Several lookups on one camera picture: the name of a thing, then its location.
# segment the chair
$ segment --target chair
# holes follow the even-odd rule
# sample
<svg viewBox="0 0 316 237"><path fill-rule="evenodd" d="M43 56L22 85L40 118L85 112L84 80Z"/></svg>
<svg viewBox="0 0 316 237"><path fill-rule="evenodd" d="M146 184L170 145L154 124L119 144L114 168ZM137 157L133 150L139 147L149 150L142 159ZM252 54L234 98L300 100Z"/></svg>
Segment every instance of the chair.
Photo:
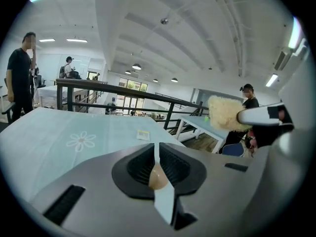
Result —
<svg viewBox="0 0 316 237"><path fill-rule="evenodd" d="M44 88L44 87L46 87L46 85L44 85L44 84L41 83L41 75L38 75L38 81L39 81L38 89L39 89L39 88Z"/></svg>
<svg viewBox="0 0 316 237"><path fill-rule="evenodd" d="M12 118L11 118L11 112L10 111L13 109L14 106L15 106L15 103L10 103L8 106L4 107L2 112L1 112L3 115L7 116L7 118L8 118L8 125L12 123Z"/></svg>
<svg viewBox="0 0 316 237"><path fill-rule="evenodd" d="M243 153L244 153L244 149L240 142L236 144L226 145L223 148L223 152L222 152L223 155L237 156L237 157L242 156Z"/></svg>

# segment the cap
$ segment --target cap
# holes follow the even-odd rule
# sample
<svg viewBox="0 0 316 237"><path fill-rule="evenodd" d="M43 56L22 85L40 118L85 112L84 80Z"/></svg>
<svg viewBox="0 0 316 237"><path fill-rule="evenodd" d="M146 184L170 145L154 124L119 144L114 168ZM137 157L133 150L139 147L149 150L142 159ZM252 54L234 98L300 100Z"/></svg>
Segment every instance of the cap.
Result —
<svg viewBox="0 0 316 237"><path fill-rule="evenodd" d="M248 84L248 83L244 86L244 88L253 89L252 85L251 85L251 84Z"/></svg>
<svg viewBox="0 0 316 237"><path fill-rule="evenodd" d="M244 87L240 87L240 91L242 91L243 89L245 89L245 88L247 88L247 89L252 89L253 90L253 87L252 87L252 85L251 84L246 84Z"/></svg>

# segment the desk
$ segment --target desk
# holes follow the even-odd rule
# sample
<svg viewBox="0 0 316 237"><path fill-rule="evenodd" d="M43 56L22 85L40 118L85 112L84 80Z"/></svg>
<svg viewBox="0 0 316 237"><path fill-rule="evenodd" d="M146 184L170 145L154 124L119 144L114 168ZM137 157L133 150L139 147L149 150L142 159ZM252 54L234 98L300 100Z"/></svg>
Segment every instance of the desk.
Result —
<svg viewBox="0 0 316 237"><path fill-rule="evenodd" d="M86 89L74 89L74 95L86 93ZM63 87L63 99L67 98L67 87ZM38 88L35 92L34 99L39 102L39 106L55 106L57 107L57 86L48 86Z"/></svg>
<svg viewBox="0 0 316 237"><path fill-rule="evenodd" d="M150 141L136 139L137 130L149 131ZM0 133L0 162L12 189L30 201L87 159L159 142L182 146L152 118L37 108Z"/></svg>
<svg viewBox="0 0 316 237"><path fill-rule="evenodd" d="M212 153L216 153L221 146L223 145L224 141L226 140L226 137L228 135L228 131L223 131L223 130L216 130L214 129L211 125L209 120L205 121L205 117L196 117L196 116L182 116L181 117L181 122L176 134L176 139L179 139L183 123L186 122L190 124L191 126L194 126L197 128L197 135L196 139L198 138L199 134L201 132L204 132L208 134L209 136L213 137L214 139L218 140L215 148L213 149Z"/></svg>

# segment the blue chair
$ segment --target blue chair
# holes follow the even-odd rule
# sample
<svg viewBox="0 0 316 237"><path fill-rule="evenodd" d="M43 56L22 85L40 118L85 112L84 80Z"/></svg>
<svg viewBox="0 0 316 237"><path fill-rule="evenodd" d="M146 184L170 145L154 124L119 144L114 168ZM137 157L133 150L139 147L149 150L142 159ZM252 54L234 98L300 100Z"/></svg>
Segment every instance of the blue chair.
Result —
<svg viewBox="0 0 316 237"><path fill-rule="evenodd" d="M244 153L244 149L243 149L242 144L240 142L236 143L236 144L226 145L223 148L223 152L222 152L223 155L237 156L237 157L242 156L243 153Z"/></svg>

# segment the ceiling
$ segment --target ceiling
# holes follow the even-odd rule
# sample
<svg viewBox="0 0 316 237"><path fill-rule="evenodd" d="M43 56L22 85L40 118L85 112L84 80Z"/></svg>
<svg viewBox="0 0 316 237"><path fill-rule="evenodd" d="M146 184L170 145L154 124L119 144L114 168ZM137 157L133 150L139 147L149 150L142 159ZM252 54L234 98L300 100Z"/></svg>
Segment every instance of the ceiling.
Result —
<svg viewBox="0 0 316 237"><path fill-rule="evenodd" d="M37 39L55 39L55 42L38 42L39 48L84 47L102 49L95 0L38 0L29 2L19 14L10 33L19 39L28 32ZM68 42L66 39L83 39L87 43Z"/></svg>
<svg viewBox="0 0 316 237"><path fill-rule="evenodd" d="M163 18L168 24L160 23ZM278 0L39 0L25 7L11 33L56 39L40 48L102 50L109 70L125 74L139 63L142 70L132 76L148 81L220 74L264 87L292 24ZM272 89L292 73L278 72L280 82Z"/></svg>
<svg viewBox="0 0 316 237"><path fill-rule="evenodd" d="M98 23L100 5L96 3ZM278 0L129 0L127 8L112 44L111 70L124 74L139 63L140 75L159 81L212 68L210 77L240 75L265 85L293 24ZM167 25L160 23L163 18ZM292 72L278 74L274 89Z"/></svg>

